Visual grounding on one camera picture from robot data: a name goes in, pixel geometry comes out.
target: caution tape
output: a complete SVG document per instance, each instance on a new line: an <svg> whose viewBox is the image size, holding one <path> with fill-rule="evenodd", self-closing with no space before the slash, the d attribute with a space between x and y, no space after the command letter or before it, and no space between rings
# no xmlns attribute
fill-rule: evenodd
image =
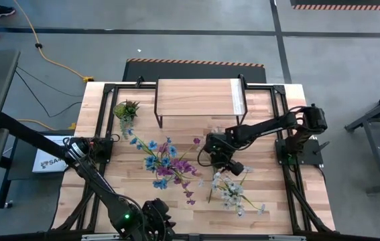
<svg viewBox="0 0 380 241"><path fill-rule="evenodd" d="M380 5L294 5L297 10L380 10Z"/></svg>
<svg viewBox="0 0 380 241"><path fill-rule="evenodd" d="M250 66L264 68L264 64L251 64L240 62L221 62L221 61L202 61L202 60L161 60L161 59L144 59L144 58L131 58L127 62L153 62L153 63L175 63L175 64L212 64L223 66Z"/></svg>

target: green plant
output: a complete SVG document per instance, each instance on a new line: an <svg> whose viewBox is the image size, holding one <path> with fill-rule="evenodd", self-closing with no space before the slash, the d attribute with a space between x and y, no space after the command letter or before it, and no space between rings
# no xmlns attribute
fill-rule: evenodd
<svg viewBox="0 0 380 241"><path fill-rule="evenodd" d="M129 136L127 130L133 127L133 119L137 116L138 104L139 102L126 100L114 107L114 114L120 119L121 133L126 140Z"/></svg>

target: wooden table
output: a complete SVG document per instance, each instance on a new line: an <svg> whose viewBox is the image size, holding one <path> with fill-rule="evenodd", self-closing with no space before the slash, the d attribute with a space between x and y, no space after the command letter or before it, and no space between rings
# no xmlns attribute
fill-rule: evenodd
<svg viewBox="0 0 380 241"><path fill-rule="evenodd" d="M77 137L92 137L97 122L99 106L102 98L104 82L89 82L86 87L82 108L75 130ZM302 85L286 84L286 96L289 107L306 105ZM273 117L270 93L262 90L246 91L248 114L245 124L254 125ZM224 129L236 125L233 116L173 116L164 120L164 128L159 129L153 113L154 90L120 90L117 103L125 100L140 101L140 109L135 118L135 134L145 141L156 140L162 143L171 137L179 153L190 148L195 137L202 140L212 129ZM104 118L103 136L107 125ZM113 133L120 134L119 119L115 118ZM253 201L254 205L265 204L265 213L258 216L256 210L247 208L244 218L238 218L234 211L223 210L220 206L219 193L213 195L208 204L210 193L210 180L212 169L197 165L198 152L193 149L187 154L194 166L203 175L204 187L198 187L198 179L189 185L196 204L186 204L187 198L179 185L169 184L166 190L155 189L152 181L155 179L150 171L146 171L142 159L144 152L138 151L127 140L115 143L111 162L107 165L105 178L117 193L128 195L143 205L146 200L156 197L164 200L170 207L169 215L177 222L174 228L177 234L291 234L290 214L285 192L285 184L281 167L275 160L273 142L276 135L267 135L258 138L254 144L245 151L237 151L234 159L244 165L253 167L243 185L245 195ZM334 222L328 196L321 173L315 167L301 166L306 199L322 221L331 229ZM239 180L243 175L233 177ZM80 201L84 187L84 180L79 178L75 171L65 173L58 210L53 227L59 226L72 212ZM303 227L302 213L296 201L297 215L300 227ZM86 224L89 221L91 204L88 204ZM110 225L107 209L101 204L97 219L96 232L115 232Z"/></svg>

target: concrete floor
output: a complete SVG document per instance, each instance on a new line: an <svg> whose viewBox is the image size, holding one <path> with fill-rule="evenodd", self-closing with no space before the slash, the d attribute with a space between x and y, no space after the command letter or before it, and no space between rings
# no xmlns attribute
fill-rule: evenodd
<svg viewBox="0 0 380 241"><path fill-rule="evenodd" d="M19 2L33 24L44 28L275 30L269 0ZM298 11L289 1L276 2L283 31L380 32L380 11ZM17 13L0 19L0 26L27 27L27 23ZM45 33L39 37L48 57L98 81L120 80L127 58L168 58L262 63L268 83L284 83L274 36ZM82 94L80 79L43 61L34 43L29 33L1 33L0 49L20 49L20 67L63 91ZM323 157L336 229L380 237L380 195L365 194L366 188L380 184L380 174L363 130L348 134L343 129L380 99L380 38L285 37L284 46L292 83L303 84L308 103L315 102L326 112L329 129L318 138L331 141ZM81 100L46 90L28 76L25 79L52 114ZM76 122L79 109L48 118L15 77L4 111L15 118L33 118L66 129ZM57 179L13 183L9 197L15 207L0 210L0 234L47 230L59 186Z"/></svg>

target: wooden tabletop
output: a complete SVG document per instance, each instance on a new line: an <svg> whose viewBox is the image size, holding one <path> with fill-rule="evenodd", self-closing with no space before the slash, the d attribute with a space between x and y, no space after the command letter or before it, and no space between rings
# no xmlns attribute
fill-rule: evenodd
<svg viewBox="0 0 380 241"><path fill-rule="evenodd" d="M159 116L243 115L242 84L234 79L160 79Z"/></svg>
<svg viewBox="0 0 380 241"><path fill-rule="evenodd" d="M93 137L97 116L102 98L104 82L87 83L82 108L75 130L75 136ZM286 96L289 107L305 105L302 85L286 84ZM132 100L140 102L140 109L135 118L135 134L145 141L156 140L159 143L165 141L166 136L171 137L179 153L183 153L192 145L195 137L202 140L212 129L224 130L226 127L235 126L233 116L174 116L164 119L164 128L159 129L153 113L154 90L120 90L118 101ZM254 125L273 117L270 93L263 90L247 90L246 98L248 114L244 124ZM104 118L102 136L105 134L107 118ZM120 135L119 119L115 118L113 133ZM210 193L210 180L212 169L197 165L197 151L192 149L186 157L202 174L204 186L198 187L198 179L194 179L189 188L194 191L196 204L186 204L187 198L182 193L182 188L173 183L166 190L155 189L152 181L155 175L144 169L142 159L146 157L144 152L138 151L129 144L129 140L121 140L114 144L111 162L107 165L105 178L117 193L128 195L139 204L157 197L164 200L170 207L169 215L177 222L174 228L177 234L291 234L290 214L288 211L287 197L281 167L275 159L273 142L276 135L267 135L258 138L254 144L245 151L237 151L233 157L244 165L254 168L249 173L243 187L244 194L256 206L265 204L265 212L258 216L256 210L247 209L244 218L238 218L234 211L222 209L219 193L215 193L211 202L207 200ZM328 196L321 173L315 167L301 166L306 199L318 214L322 221L331 229L334 222ZM242 175L233 177L239 180ZM53 227L59 226L72 212L81 199L84 180L79 178L75 171L65 173L58 210ZM297 215L300 227L303 227L302 213L296 202ZM86 215L86 224L91 212L91 203ZM116 232L111 226L106 207L101 204L97 219L96 232Z"/></svg>

